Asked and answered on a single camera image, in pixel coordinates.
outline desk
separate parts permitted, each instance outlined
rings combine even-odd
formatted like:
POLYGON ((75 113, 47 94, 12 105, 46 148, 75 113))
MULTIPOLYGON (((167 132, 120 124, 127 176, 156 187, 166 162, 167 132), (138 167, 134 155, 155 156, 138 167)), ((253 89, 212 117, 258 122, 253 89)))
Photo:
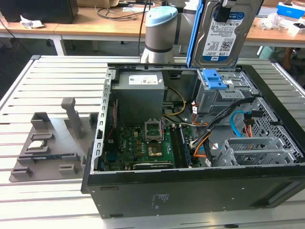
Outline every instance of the desk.
MULTIPOLYGON (((55 28, 58 23, 45 23, 44 27, 36 29, 24 28, 19 22, 7 22, 3 16, 0 16, 3 24, 6 28, 14 34, 16 38, 33 38, 33 39, 52 39, 58 55, 65 55, 66 50, 64 48, 63 40, 59 35, 54 34, 55 28)), ((0 24, 0 37, 12 38, 12 35, 0 24)))
MULTIPOLYGON (((121 16, 129 12, 118 12, 121 16)), ((260 19, 256 18, 250 28, 245 45, 250 46, 275 46, 275 47, 305 47, 305 34, 295 37, 288 34, 287 30, 278 31, 262 30, 257 25, 260 19)), ((18 22, 7 23, 17 38, 40 38, 52 39, 58 55, 65 55, 63 40, 93 40, 93 41, 138 41, 140 20, 136 21, 111 21, 97 15, 94 8, 79 8, 77 17, 73 24, 46 23, 44 28, 29 30, 23 28, 18 22)), ((0 37, 11 37, 11 35, 0 26, 0 37)), ((145 25, 142 27, 141 41, 145 41, 145 25)))
MULTIPOLYGON (((11 183, 10 171, 32 127, 33 113, 66 117, 61 108, 66 96, 76 98, 80 116, 98 112, 106 63, 120 60, 139 62, 136 57, 104 56, 42 56, 30 60, 0 101, 0 228, 207 229, 232 223, 256 229, 305 228, 305 191, 272 209, 102 220, 91 196, 80 192, 81 179, 11 183)), ((185 58, 175 60, 185 62, 185 58)), ((264 73, 264 79, 285 79, 281 67, 267 60, 239 60, 240 64, 249 62, 264 73)), ((290 98, 300 96, 297 90, 294 84, 287 92, 275 89, 286 104, 290 98)))

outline cpu chip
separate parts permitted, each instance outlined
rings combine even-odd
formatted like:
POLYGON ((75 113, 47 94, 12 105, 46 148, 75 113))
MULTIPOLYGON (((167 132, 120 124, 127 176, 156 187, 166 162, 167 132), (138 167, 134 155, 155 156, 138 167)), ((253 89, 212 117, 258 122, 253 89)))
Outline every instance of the cpu chip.
POLYGON ((149 143, 147 145, 147 148, 148 148, 148 156, 163 156, 162 144, 149 143))

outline blue latch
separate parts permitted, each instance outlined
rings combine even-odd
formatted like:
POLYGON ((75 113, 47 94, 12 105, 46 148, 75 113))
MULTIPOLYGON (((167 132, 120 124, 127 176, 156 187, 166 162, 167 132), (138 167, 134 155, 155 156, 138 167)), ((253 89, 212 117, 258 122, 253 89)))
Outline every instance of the blue latch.
POLYGON ((221 80, 221 75, 215 69, 204 69, 202 71, 204 80, 208 83, 209 89, 227 89, 227 85, 221 80))

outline aluminum extrusion table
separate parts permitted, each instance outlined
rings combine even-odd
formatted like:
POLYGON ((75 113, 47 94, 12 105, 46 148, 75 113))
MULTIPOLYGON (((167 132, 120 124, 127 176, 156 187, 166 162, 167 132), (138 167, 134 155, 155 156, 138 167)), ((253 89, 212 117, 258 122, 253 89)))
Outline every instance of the aluminum extrusion table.
MULTIPOLYGON (((206 229, 225 224, 256 229, 305 228, 305 191, 273 209, 102 220, 91 196, 80 192, 81 179, 9 182, 34 112, 65 117, 61 101, 67 96, 76 98, 80 116, 97 112, 107 63, 138 61, 96 56, 42 56, 29 61, 0 102, 0 228, 206 229)), ((305 128, 305 93, 278 64, 259 59, 240 59, 239 63, 252 64, 305 128)))

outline floor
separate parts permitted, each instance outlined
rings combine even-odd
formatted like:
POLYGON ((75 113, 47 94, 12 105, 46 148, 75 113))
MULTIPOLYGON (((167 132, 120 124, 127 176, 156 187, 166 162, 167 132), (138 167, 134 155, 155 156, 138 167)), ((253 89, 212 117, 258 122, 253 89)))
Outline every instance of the floor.
MULTIPOLYGON (((0 49, 0 98, 4 96, 11 84, 22 71, 31 55, 56 55, 56 51, 52 43, 47 46, 46 40, 41 39, 21 39, 22 45, 30 52, 29 55, 23 47, 14 39, 11 41, 12 48, 0 49)), ((95 56, 137 56, 137 42, 99 42, 99 50, 92 50, 91 41, 65 41, 67 55, 95 55, 95 56)), ((141 42, 140 50, 144 49, 144 43, 141 42)), ((258 47, 244 46, 240 53, 240 58, 258 58, 256 56, 258 47)), ((179 47, 173 49, 175 56, 185 56, 179 54, 179 47)))

